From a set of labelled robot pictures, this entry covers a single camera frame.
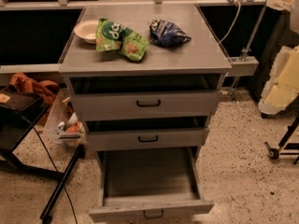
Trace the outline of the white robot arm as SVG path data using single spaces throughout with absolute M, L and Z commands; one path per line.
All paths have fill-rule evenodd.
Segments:
M 268 7 L 290 12 L 290 29 L 299 34 L 299 0 L 268 0 Z M 299 94 L 299 46 L 283 46 L 277 54 L 265 83 L 258 109 L 265 115 L 276 115 Z

